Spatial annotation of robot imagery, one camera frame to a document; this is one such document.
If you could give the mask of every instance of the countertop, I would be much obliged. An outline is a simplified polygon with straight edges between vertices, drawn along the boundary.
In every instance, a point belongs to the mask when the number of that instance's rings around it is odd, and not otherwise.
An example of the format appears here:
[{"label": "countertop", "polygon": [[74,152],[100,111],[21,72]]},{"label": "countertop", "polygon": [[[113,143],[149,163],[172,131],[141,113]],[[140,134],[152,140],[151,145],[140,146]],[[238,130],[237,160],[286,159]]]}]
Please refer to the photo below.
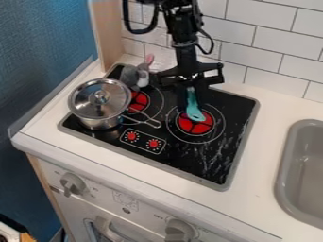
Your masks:
[{"label": "countertop", "polygon": [[[136,63],[141,59],[124,57],[121,61]],[[138,181],[244,221],[281,237],[283,242],[323,241],[322,230],[287,215],[276,202],[273,192],[289,128],[302,119],[323,120],[323,104],[245,84],[224,84],[221,87],[223,90],[255,98],[261,107],[230,189],[217,192],[58,130],[58,123],[69,112],[68,94],[79,83],[103,76],[99,62],[94,62],[19,133],[104,164]],[[13,137],[13,143],[19,143],[19,133]]]}]

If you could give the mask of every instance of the silver pot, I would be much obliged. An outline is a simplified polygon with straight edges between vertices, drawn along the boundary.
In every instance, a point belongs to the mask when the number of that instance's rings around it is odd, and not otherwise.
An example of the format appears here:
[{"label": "silver pot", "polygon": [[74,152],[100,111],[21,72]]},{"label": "silver pot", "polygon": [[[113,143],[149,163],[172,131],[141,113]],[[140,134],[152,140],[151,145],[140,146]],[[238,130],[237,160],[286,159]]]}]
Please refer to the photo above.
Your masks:
[{"label": "silver pot", "polygon": [[162,123],[147,114],[145,121],[122,115],[131,102],[131,90],[116,79],[94,79],[78,86],[69,96],[68,106],[80,122],[90,130],[106,130],[119,125],[124,118],[137,124],[145,123],[155,129]]}]

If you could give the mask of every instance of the pot handle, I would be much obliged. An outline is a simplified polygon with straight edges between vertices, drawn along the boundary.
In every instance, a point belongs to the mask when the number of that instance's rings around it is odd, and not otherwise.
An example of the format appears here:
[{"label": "pot handle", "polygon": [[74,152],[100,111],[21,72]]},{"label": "pot handle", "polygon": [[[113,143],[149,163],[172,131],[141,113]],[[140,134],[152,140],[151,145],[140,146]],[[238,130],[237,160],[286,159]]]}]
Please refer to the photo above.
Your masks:
[{"label": "pot handle", "polygon": [[153,119],[151,118],[148,114],[144,113],[144,112],[141,112],[139,110],[136,110],[134,108],[131,108],[129,107],[130,109],[132,109],[133,111],[135,112],[138,112],[140,113],[141,115],[145,116],[147,118],[146,121],[139,121],[137,119],[134,119],[132,117],[128,117],[128,116],[125,116],[125,115],[122,115],[124,118],[132,121],[132,122],[135,122],[136,124],[147,124],[148,126],[154,128],[154,129],[160,129],[162,127],[162,122],[156,120],[156,119]]}]

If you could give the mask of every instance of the sink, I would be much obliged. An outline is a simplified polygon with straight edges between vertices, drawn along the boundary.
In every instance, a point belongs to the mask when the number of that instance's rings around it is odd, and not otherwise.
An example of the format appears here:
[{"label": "sink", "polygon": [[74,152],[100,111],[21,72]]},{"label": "sink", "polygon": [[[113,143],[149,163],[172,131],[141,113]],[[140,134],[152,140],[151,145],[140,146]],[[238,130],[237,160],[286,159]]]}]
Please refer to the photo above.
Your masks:
[{"label": "sink", "polygon": [[302,120],[290,128],[275,196],[290,216],[323,229],[322,121]]}]

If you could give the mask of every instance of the toy stove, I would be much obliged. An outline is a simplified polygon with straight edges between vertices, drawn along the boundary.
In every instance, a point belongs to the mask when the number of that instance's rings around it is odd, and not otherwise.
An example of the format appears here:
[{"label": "toy stove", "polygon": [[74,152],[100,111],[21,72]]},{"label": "toy stove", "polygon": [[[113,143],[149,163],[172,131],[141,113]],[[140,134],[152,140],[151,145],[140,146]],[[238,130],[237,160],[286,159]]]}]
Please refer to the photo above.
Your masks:
[{"label": "toy stove", "polygon": [[[118,79],[122,68],[117,65],[107,77]],[[69,114],[61,122],[61,130],[213,189],[228,188],[256,115],[257,102],[210,90],[203,107],[206,121],[194,122],[178,111],[173,91],[157,88],[154,78],[151,82],[141,92],[132,92],[130,105],[134,110],[124,114],[145,121],[136,111],[144,112],[159,120],[161,128],[124,119],[113,130],[93,131]]]}]

